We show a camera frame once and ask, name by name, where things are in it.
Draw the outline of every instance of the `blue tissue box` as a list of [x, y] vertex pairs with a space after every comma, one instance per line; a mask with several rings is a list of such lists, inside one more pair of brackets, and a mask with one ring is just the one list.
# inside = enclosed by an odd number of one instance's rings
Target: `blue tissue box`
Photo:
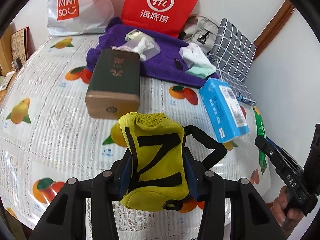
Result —
[[249, 133], [244, 114], [227, 82], [209, 78], [199, 91], [218, 142], [225, 143]]

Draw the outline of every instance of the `gray checkered cloth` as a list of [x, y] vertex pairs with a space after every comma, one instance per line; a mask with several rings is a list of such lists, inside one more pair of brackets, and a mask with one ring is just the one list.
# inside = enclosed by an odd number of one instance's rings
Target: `gray checkered cloth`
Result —
[[248, 105], [257, 103], [244, 84], [256, 48], [231, 22], [223, 19], [208, 55], [210, 62], [217, 67], [218, 76], [230, 84], [239, 101]]

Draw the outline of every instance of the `yellow mesh pouch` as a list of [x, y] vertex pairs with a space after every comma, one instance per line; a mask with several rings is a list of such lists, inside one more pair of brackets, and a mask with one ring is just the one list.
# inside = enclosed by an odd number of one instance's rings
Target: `yellow mesh pouch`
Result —
[[160, 211], [182, 200], [188, 185], [182, 160], [183, 127], [165, 114], [129, 113], [119, 120], [132, 154], [132, 177], [121, 203], [130, 209]]

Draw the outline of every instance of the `beige bag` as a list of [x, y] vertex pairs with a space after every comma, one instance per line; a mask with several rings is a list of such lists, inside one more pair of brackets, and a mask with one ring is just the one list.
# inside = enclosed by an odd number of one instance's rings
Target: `beige bag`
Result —
[[180, 36], [186, 43], [196, 43], [208, 55], [214, 45], [219, 24], [206, 15], [190, 15]]

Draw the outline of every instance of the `orange fruit print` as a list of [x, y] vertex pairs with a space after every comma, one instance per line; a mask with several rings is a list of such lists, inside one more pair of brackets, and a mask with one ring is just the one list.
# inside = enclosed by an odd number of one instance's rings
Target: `orange fruit print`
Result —
[[190, 88], [183, 86], [172, 86], [169, 88], [169, 94], [176, 99], [187, 99], [194, 106], [198, 104], [197, 94]]
[[188, 213], [188, 212], [194, 210], [197, 205], [198, 205], [198, 202], [195, 201], [193, 197], [191, 197], [188, 201], [183, 203], [183, 206], [179, 212], [180, 213]]
[[65, 75], [65, 79], [68, 81], [73, 81], [81, 78], [84, 83], [89, 84], [91, 76], [92, 76], [92, 72], [88, 71], [85, 66], [81, 66], [81, 67], [71, 69]]
[[254, 183], [259, 184], [260, 183], [260, 178], [259, 178], [259, 172], [258, 169], [252, 172], [250, 176], [250, 182], [253, 185]]
[[49, 204], [64, 184], [63, 181], [55, 182], [50, 178], [39, 179], [33, 184], [32, 193], [39, 202]]
[[242, 110], [242, 113], [243, 113], [243, 115], [244, 115], [244, 118], [247, 119], [247, 113], [245, 112], [245, 109], [244, 109], [242, 106], [240, 106], [240, 108], [241, 108], [241, 110]]
[[205, 201], [198, 202], [198, 207], [204, 210]]

